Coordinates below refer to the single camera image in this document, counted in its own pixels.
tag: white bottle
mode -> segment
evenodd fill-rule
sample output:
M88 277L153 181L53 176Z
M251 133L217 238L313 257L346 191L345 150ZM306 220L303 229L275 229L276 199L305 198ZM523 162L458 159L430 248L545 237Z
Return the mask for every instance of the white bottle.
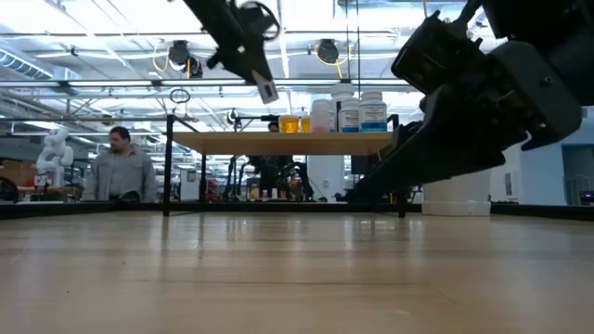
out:
M381 92L366 92L359 105L359 129L362 133L388 132L388 109Z
M312 119L312 133L328 133L330 131L330 114L332 106L327 99L318 99L312 103L309 116Z
M350 83L336 83L330 90L332 94L332 113L330 114L330 131L336 132L338 128L338 115L342 109L342 102L352 98L355 88Z
M359 99L350 97L342 102L338 113L338 129L342 133L359 132Z

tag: bottle label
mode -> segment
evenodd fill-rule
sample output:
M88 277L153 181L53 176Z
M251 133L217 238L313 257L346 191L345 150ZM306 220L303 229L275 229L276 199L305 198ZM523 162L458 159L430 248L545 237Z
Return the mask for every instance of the bottle label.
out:
M359 132L359 110L343 109L339 114L339 125L343 133Z
M361 132L387 132L387 109L383 104L364 105L361 109Z
M329 113L330 131L336 132L336 114L334 112Z

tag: yellow liquid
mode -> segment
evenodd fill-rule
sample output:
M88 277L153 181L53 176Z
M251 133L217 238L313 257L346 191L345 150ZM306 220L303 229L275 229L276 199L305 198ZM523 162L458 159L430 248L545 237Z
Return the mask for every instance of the yellow liquid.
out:
M278 123L282 134L297 134L299 132L299 117L280 117Z
M301 118L301 132L309 134L312 132L312 119L309 117Z

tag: metal frame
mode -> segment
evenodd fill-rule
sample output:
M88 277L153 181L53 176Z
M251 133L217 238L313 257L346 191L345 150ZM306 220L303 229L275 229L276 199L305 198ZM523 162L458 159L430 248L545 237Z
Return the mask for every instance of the metal frame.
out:
M332 87L341 79L276 79L276 86L316 86ZM361 86L366 87L405 87L410 88L400 79L361 79ZM0 81L0 88L127 88L127 87L229 87L248 86L242 79L200 79L200 80L73 80L73 81Z
M307 204L307 203L251 203L225 202L206 203L206 154L202 154L200 176L200 203L171 202L171 171L173 165L174 123L180 122L193 132L198 132L190 124L170 114L164 118L121 118L124 122L166 122L167 144L165 148L165 182L163 203L123 204L113 202L64 203L39 205L3 205L0 220L38 217L47 215L85 214L114 211L161 211L163 216L171 212L398 212L392 204L351 203L351 204ZM0 119L0 122L107 122L109 119ZM420 212L419 204L408 204L407 212ZM532 206L518 204L492 204L491 213L535 216L579 221L594 221L594 207L571 206Z

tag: gray shirt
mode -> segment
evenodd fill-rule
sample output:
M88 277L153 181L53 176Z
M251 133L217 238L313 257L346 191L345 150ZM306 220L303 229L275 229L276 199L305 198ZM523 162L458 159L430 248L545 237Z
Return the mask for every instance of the gray shirt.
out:
M93 161L83 199L109 200L131 190L137 191L146 203L157 198L157 181L150 157L137 149L128 155L106 152Z

